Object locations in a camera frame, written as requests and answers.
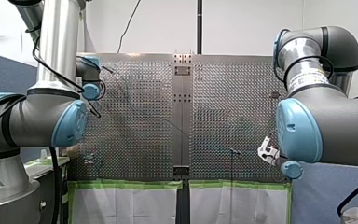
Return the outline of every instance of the gray robot arm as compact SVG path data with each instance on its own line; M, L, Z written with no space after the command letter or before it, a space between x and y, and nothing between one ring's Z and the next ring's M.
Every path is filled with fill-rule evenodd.
M282 153L293 161L358 166L358 99L348 99L347 78L334 79L358 69L356 39L324 27L284 33L278 45L276 64L288 90L277 109Z

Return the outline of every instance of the metal post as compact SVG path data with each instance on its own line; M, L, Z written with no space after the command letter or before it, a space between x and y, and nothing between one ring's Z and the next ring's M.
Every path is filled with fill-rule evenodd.
M46 0L40 36L40 58L59 74L75 81L79 13L84 0ZM37 82L31 89L75 91L39 64Z
M40 36L40 28L42 25L42 1L33 5L29 5L26 1L15 2L14 4L16 5L17 10L19 11L25 25L28 28L27 31L31 34L32 39L36 41Z
M197 7L197 54L202 54L202 0Z

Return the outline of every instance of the perforated metal panel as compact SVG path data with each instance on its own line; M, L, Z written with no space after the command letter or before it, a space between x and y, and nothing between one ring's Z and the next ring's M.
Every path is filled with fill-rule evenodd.
M274 130L275 107L285 95L270 57L194 55L186 65L191 74L177 76L173 55L94 56L114 74L102 72L107 93L95 103L102 118L89 117L72 179L172 179L172 166L189 153L192 179L281 177L256 152ZM275 91L279 99L271 98ZM177 130L188 123L190 151ZM232 160L231 149L242 156Z
M194 57L191 178L270 181L281 176L256 153L275 127L279 100L271 93L285 95L271 61L270 57ZM242 156L231 158L231 149Z
M73 179L172 179L172 55L97 55L106 95L89 117Z

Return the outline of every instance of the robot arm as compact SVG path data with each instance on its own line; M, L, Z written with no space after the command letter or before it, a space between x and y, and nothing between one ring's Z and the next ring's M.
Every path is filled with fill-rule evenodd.
M100 70L94 59L76 57L79 13L85 0L45 0L44 5L41 0L10 2L39 45L40 62L36 83L26 96L0 93L0 223L31 224L40 218L39 184L25 173L20 147L50 147L54 151L53 147L76 144L87 118L79 93L88 100L98 98ZM81 92L76 77L83 77Z
M277 45L289 94L277 109L282 153L293 161L358 166L358 99L348 99L350 80L339 77L358 69L356 39L324 27L284 33ZM327 69L334 72L330 80Z

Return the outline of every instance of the white wall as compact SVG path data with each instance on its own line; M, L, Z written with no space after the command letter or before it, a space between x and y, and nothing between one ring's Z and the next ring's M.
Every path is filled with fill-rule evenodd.
M98 0L86 11L86 51L117 52L137 0ZM141 1L121 52L190 53L196 48L194 0Z
M336 25L348 29L358 41L358 0L305 0L304 28ZM350 96L358 95L358 71Z
M86 50L117 52L136 2L90 2ZM298 0L207 0L203 4L205 54L271 55L282 28L302 27L303 2ZM189 53L196 51L196 36L196 0L142 1L121 52Z
M8 0L0 0L0 56L37 66L32 56L34 42L25 33L25 23L16 7ZM79 23L78 51L84 51L83 22Z
M281 29L302 28L303 1L203 2L205 54L272 55L273 42Z

